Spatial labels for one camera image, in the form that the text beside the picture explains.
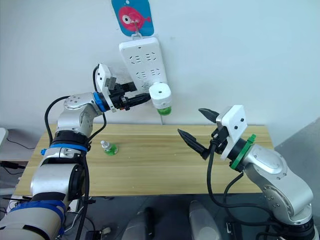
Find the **wooden table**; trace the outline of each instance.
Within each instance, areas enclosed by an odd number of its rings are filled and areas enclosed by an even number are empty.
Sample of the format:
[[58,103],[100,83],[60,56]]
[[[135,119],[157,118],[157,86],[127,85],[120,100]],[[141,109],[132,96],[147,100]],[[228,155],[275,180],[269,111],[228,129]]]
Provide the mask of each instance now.
[[[93,131],[101,125],[93,126]],[[90,196],[139,196],[170,194],[206,194],[208,160],[189,148],[177,128],[194,135],[204,146],[209,145],[213,125],[126,125],[109,124],[92,141],[87,154],[90,172]],[[249,126],[243,134],[246,140],[257,135],[256,143],[272,149],[265,126]],[[114,156],[104,153],[100,141],[115,143]],[[40,139],[27,168],[16,188],[16,195],[30,195],[30,182],[47,148],[48,134]],[[212,169],[214,193],[223,193],[226,185],[239,173],[215,155]],[[258,193],[260,189],[245,176],[230,190],[231,193]]]

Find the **blue poster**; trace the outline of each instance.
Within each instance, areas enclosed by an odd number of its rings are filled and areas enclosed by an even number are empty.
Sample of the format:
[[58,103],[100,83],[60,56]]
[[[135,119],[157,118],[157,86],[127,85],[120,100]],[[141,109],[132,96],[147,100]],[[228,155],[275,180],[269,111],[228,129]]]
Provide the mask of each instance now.
[[124,35],[131,37],[138,28],[142,36],[154,34],[148,0],[112,0],[113,10]]

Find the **pink fish illustration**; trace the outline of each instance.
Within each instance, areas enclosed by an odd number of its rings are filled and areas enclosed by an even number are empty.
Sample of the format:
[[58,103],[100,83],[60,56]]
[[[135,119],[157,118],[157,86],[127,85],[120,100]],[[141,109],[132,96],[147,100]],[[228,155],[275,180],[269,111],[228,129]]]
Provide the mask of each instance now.
[[122,25],[132,32],[136,31],[136,26],[138,29],[142,28],[145,21],[151,22],[151,17],[148,16],[147,18],[144,18],[140,12],[130,6],[123,6],[120,8],[118,16]]

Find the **blue tape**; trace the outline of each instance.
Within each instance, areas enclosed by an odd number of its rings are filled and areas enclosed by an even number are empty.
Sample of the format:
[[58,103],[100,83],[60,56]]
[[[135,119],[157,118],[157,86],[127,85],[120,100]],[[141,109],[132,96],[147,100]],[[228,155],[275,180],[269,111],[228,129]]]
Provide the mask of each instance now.
[[49,209],[54,211],[60,217],[61,228],[59,231],[64,232],[63,223],[64,223],[64,213],[66,211],[66,206],[62,201],[59,200],[42,200],[42,201],[29,201],[26,203],[21,203],[15,208],[13,208],[10,212],[14,212],[20,209],[31,209],[31,208],[42,208]]
[[105,109],[105,106],[104,106],[103,102],[101,101],[97,92],[93,93],[93,97],[94,97],[95,104],[97,104],[97,106],[101,110],[101,112],[106,112],[107,110]]
[[49,147],[50,149],[52,148],[69,148],[69,149],[77,149],[77,150],[82,150],[87,152],[88,149],[84,146],[81,145],[76,145],[76,144],[67,144],[67,143],[59,143],[59,144],[53,144]]

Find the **white wall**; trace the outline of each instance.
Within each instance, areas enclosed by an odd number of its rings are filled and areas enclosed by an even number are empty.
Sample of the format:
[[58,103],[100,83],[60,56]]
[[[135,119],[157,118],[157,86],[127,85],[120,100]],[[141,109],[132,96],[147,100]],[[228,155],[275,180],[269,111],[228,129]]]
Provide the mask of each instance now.
[[[243,104],[274,145],[319,117],[320,2],[151,0],[174,103],[166,124],[208,124],[198,108]],[[110,0],[0,0],[0,125],[39,137],[60,96],[93,91],[92,70],[130,80]],[[56,121],[62,107],[52,110]],[[156,124],[150,103],[109,123]]]

